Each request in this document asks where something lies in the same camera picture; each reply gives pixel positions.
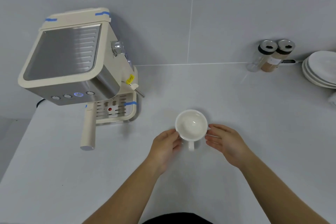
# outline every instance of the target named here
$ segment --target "white countertop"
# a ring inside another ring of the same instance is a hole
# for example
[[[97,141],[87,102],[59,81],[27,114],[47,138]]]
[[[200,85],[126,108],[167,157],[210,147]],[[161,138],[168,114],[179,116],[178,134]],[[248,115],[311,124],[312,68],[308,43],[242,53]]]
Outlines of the white countertop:
[[[137,68],[146,94],[139,117],[97,127],[93,151],[79,149],[84,104],[39,106],[0,183],[0,223],[81,223],[185,109],[236,129],[299,197],[336,223],[331,90],[305,80],[297,65],[273,73],[249,73],[245,64]],[[170,212],[193,212],[213,223],[269,223],[239,170],[204,140],[172,161],[140,223]]]

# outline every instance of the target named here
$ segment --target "cup handle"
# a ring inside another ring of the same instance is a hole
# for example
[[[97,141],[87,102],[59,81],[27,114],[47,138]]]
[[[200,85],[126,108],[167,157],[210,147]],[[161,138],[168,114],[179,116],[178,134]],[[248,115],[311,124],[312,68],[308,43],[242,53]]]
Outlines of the cup handle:
[[[190,151],[194,151],[195,150],[194,142],[192,142],[192,141],[188,142],[188,150],[190,150]]]

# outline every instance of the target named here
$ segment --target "illuminated blue button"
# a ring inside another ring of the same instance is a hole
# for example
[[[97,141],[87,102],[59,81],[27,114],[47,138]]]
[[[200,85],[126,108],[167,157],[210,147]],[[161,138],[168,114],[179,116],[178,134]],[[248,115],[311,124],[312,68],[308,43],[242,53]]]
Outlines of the illuminated blue button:
[[[83,94],[82,94],[82,93],[79,93],[79,92],[74,93],[74,95],[75,95],[76,97],[82,97],[82,96],[83,96]]]

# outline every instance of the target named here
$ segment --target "spice jar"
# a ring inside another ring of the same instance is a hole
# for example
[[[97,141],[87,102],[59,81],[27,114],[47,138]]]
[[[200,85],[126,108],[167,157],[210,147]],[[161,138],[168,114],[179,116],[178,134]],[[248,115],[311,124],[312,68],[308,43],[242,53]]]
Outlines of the spice jar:
[[[278,65],[283,61],[288,55],[294,50],[295,43],[288,40],[282,39],[278,41],[277,50],[270,56],[270,58],[261,66],[264,72],[272,72],[278,67]]]
[[[247,70],[250,72],[257,72],[260,70],[263,64],[273,54],[278,45],[272,40],[263,40],[258,46],[258,49],[254,53],[255,60],[252,63],[246,65]]]

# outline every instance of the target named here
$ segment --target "white plate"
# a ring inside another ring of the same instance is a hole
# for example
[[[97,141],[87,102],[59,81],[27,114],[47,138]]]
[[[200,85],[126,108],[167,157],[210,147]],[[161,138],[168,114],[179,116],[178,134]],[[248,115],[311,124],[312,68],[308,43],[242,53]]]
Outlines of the white plate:
[[[316,81],[318,83],[321,83],[321,84],[336,87],[336,84],[327,82],[327,81],[323,80],[322,78],[318,77],[316,74],[314,74],[314,72],[311,70],[311,68],[308,65],[308,60],[307,59],[305,59],[305,61],[303,63],[304,63],[304,67],[305,67],[305,72],[308,73],[310,75],[310,77],[314,79],[314,81]]]
[[[306,71],[306,68],[305,68],[305,63],[302,63],[302,72],[303,72],[303,75],[305,76],[305,78],[310,81],[312,84],[315,84],[317,86],[320,86],[320,87],[323,87],[323,88],[329,88],[329,89],[336,89],[336,86],[333,87],[333,86],[330,86],[330,85],[326,85],[324,83],[319,83],[317,81],[315,81]]]
[[[323,80],[336,83],[336,52],[318,51],[308,57],[311,70]]]

